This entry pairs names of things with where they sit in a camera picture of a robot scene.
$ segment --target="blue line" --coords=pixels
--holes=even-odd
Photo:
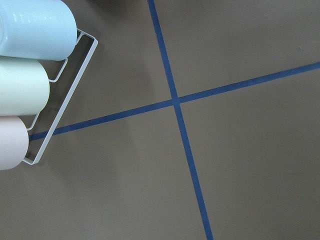
[[[163,108],[166,108],[166,107],[169,107],[172,105],[173,105],[172,100],[166,100],[166,101],[161,101],[161,102],[146,105],[146,106],[137,107],[137,108],[134,108],[131,110],[122,111],[122,112],[118,112],[115,114],[102,116],[102,117],[90,119],[87,121],[78,122],[78,123],[75,123],[72,125],[62,126],[62,127],[55,129],[55,131],[53,132],[53,135],[63,134],[63,133],[71,132],[71,131],[78,130],[78,129],[84,129],[84,128],[91,127],[94,125],[103,124],[103,123],[111,122],[111,121],[118,120],[118,119],[123,119],[123,118],[130,117],[130,116],[147,113],[147,112],[154,111],[157,109],[163,109]],[[29,136],[29,141],[43,139],[46,137],[47,134],[48,134],[48,131],[32,134]]]
[[[151,13],[152,22],[153,22],[154,31],[156,34],[156,38],[157,38],[160,53],[161,53],[163,66],[165,69],[165,75],[166,75],[166,78],[168,81],[168,85],[169,85],[169,89],[170,89],[170,93],[171,93],[171,97],[172,97],[174,111],[175,111],[176,119],[178,122],[179,130],[180,130],[187,163],[189,166],[189,171],[191,174],[191,179],[192,179],[192,183],[193,183],[193,187],[194,187],[194,191],[195,191],[195,196],[196,196],[196,199],[198,202],[198,207],[199,207],[201,218],[202,218],[202,223],[203,223],[206,239],[213,240],[214,237],[213,237],[213,234],[211,231],[210,222],[209,222],[209,218],[208,218],[208,214],[207,214],[207,209],[206,209],[204,197],[203,197],[203,194],[201,191],[200,182],[199,182],[199,178],[198,178],[198,174],[197,174],[197,169],[196,169],[194,157],[192,154],[192,150],[191,150],[191,146],[190,146],[190,142],[189,142],[189,138],[188,138],[186,124],[185,124],[184,117],[183,117],[183,114],[181,111],[180,100],[178,98],[178,93],[177,93],[177,89],[175,86],[174,77],[173,77],[172,70],[170,67],[169,57],[168,57],[168,53],[166,50],[165,40],[162,35],[155,2],[154,2],[154,0],[148,0],[148,4],[149,4],[149,9],[150,9],[150,13]]]
[[[246,88],[246,87],[253,86],[256,84],[261,84],[261,83],[285,78],[285,77],[296,75],[296,74],[305,73],[305,72],[316,70],[316,69],[320,69],[320,62],[312,63],[312,64],[305,65],[305,66],[299,66],[299,67],[292,68],[289,70],[279,71],[279,72],[272,73],[269,75],[260,76],[260,77],[252,78],[249,80],[240,81],[237,83],[232,83],[229,85],[225,85],[225,86],[221,86],[221,87],[189,94],[189,95],[180,97],[179,100],[180,100],[180,103],[186,103],[186,102],[190,102],[193,100],[202,99],[202,98],[206,98],[209,96],[226,93],[226,92],[229,92],[232,90]]]

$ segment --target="blue tape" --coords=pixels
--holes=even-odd
[[[185,156],[186,156],[187,163],[189,166],[189,171],[191,174],[191,179],[192,179],[192,183],[193,183],[193,187],[194,187],[194,191],[195,191],[195,196],[196,196],[196,199],[198,202],[198,207],[199,207],[200,215],[202,218],[202,223],[203,223],[206,239],[213,240],[214,237],[213,237],[213,234],[211,231],[210,222],[209,222],[209,218],[208,218],[208,214],[207,214],[207,209],[206,209],[204,197],[203,197],[203,194],[201,191],[200,182],[199,182],[199,178],[198,178],[198,174],[197,174],[197,169],[196,169],[194,157],[192,154],[192,150],[191,150],[191,146],[190,146],[190,142],[189,142],[189,138],[188,138],[186,124],[185,124],[184,117],[183,117],[183,114],[181,111],[180,100],[178,98],[178,93],[177,93],[177,89],[175,86],[174,77],[173,77],[172,70],[170,67],[169,57],[168,57],[168,53],[166,50],[164,37],[162,35],[155,2],[153,0],[148,0],[148,4],[149,4],[149,10],[150,10],[150,14],[151,14],[152,22],[153,22],[154,31],[156,34],[156,39],[158,41],[158,45],[159,45],[159,49],[160,49],[160,53],[161,53],[161,58],[162,58],[162,62],[163,62],[164,70],[165,70],[166,79],[168,81],[168,85],[169,85],[169,89],[170,89],[170,93],[171,93],[171,97],[172,97],[172,102],[173,102],[173,106],[174,106],[176,119],[178,122],[179,130],[180,130],[180,134],[181,134],[181,138],[182,138]]]
[[[272,73],[269,75],[260,76],[260,77],[252,78],[249,80],[240,81],[237,83],[232,83],[229,85],[225,85],[225,86],[193,93],[190,95],[182,96],[179,98],[179,100],[180,100],[180,103],[186,103],[186,102],[190,102],[193,100],[202,99],[202,98],[206,98],[209,96],[226,93],[226,92],[229,92],[232,90],[246,88],[246,87],[253,86],[256,84],[262,84],[262,83],[269,82],[272,80],[281,79],[281,78],[305,73],[305,72],[316,70],[316,69],[320,69],[320,62],[312,63],[312,64],[305,65],[305,66],[299,66],[299,67],[292,68],[289,70],[279,71],[279,72]]]
[[[78,122],[78,123],[71,124],[68,126],[62,126],[62,127],[57,128],[53,132],[53,135],[58,135],[58,134],[63,134],[63,133],[71,132],[71,131],[78,130],[78,129],[88,128],[88,127],[91,127],[94,125],[103,124],[103,123],[111,122],[111,121],[118,120],[118,119],[123,119],[123,118],[130,117],[130,116],[147,113],[147,112],[154,111],[157,109],[163,109],[163,108],[166,108],[166,107],[169,107],[172,105],[173,105],[172,100],[166,100],[166,101],[161,101],[161,102],[157,102],[157,103],[146,105],[146,106],[137,107],[137,108],[134,108],[131,110],[122,111],[122,112],[118,112],[115,114],[102,116],[102,117],[90,119],[87,121]],[[32,134],[29,136],[29,141],[43,139],[46,137],[47,134],[48,134],[48,131]]]

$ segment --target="white metal rack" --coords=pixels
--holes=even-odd
[[[78,32],[80,33],[80,35],[78,36],[78,38],[77,38],[77,40],[76,40],[76,45],[78,44],[78,42],[80,41],[80,39],[81,39],[83,36],[87,36],[87,37],[89,37],[90,39],[93,39],[93,43],[92,43],[92,45],[91,45],[91,47],[90,47],[90,49],[89,49],[89,51],[88,51],[88,53],[87,53],[87,55],[86,55],[83,63],[82,63],[82,65],[81,65],[81,67],[80,67],[77,75],[75,76],[75,78],[74,78],[74,80],[73,80],[73,83],[72,83],[72,85],[71,85],[71,87],[70,87],[70,89],[69,89],[69,91],[68,91],[68,93],[67,93],[67,95],[66,95],[66,97],[65,97],[65,99],[64,99],[64,101],[63,101],[63,103],[62,103],[62,105],[61,105],[61,107],[60,107],[60,109],[59,109],[59,111],[58,111],[58,113],[56,114],[56,116],[55,116],[55,118],[54,118],[54,120],[53,120],[53,122],[52,122],[52,124],[51,124],[51,126],[50,126],[50,128],[49,128],[49,131],[48,131],[47,135],[45,136],[45,138],[44,138],[44,140],[43,140],[43,142],[42,142],[42,145],[41,145],[38,153],[36,154],[34,160],[32,161],[31,159],[29,159],[29,158],[27,158],[27,157],[25,157],[25,158],[23,159],[23,161],[24,161],[25,163],[29,164],[29,165],[37,164],[37,163],[40,161],[40,159],[41,159],[41,157],[42,157],[42,155],[43,155],[43,153],[44,153],[44,151],[45,151],[45,149],[46,149],[46,147],[47,147],[47,145],[48,145],[48,143],[49,143],[52,135],[54,134],[54,131],[55,131],[55,129],[56,129],[56,127],[57,127],[57,125],[58,125],[58,123],[59,123],[59,121],[60,121],[63,113],[64,113],[65,110],[66,110],[66,107],[67,107],[67,105],[68,105],[68,103],[69,103],[72,95],[74,94],[74,92],[75,92],[75,90],[76,90],[76,87],[77,87],[77,85],[78,85],[78,83],[79,83],[82,75],[84,74],[84,72],[85,72],[85,70],[86,70],[86,68],[87,68],[87,66],[88,66],[88,63],[89,63],[92,55],[94,54],[94,52],[95,52],[95,50],[96,50],[96,48],[97,48],[98,41],[97,41],[97,39],[96,39],[94,36],[92,36],[92,35],[84,32],[84,31],[82,31],[82,30],[80,30],[80,29],[78,29]],[[59,80],[59,78],[60,78],[62,72],[64,71],[67,63],[68,63],[68,58],[66,58],[66,59],[64,60],[64,63],[63,63],[63,65],[62,65],[59,73],[57,74],[56,78],[55,78],[54,80],[49,80],[51,83],[56,83],[56,82]],[[38,113],[37,115],[35,115],[31,126],[30,126],[29,128],[27,128],[28,131],[32,130],[33,127],[35,126],[39,114],[40,114],[40,113]]]

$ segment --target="gray surface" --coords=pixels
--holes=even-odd
[[[320,58],[320,1],[155,2],[179,96]]]
[[[170,99],[147,1],[64,2],[99,45],[59,126]],[[179,96],[319,60],[318,1],[156,7]],[[35,133],[88,46],[51,85]],[[320,239],[319,73],[182,104],[216,240]],[[1,240],[206,239],[172,107],[54,136],[38,165],[0,172],[0,191]]]
[[[215,239],[320,239],[319,74],[182,105]]]
[[[54,136],[0,174],[0,239],[205,239],[172,107]]]

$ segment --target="stacked cup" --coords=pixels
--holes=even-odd
[[[50,85],[38,60],[61,61],[75,48],[76,21],[61,0],[0,1],[0,170],[25,157],[29,137],[17,116],[47,104]]]

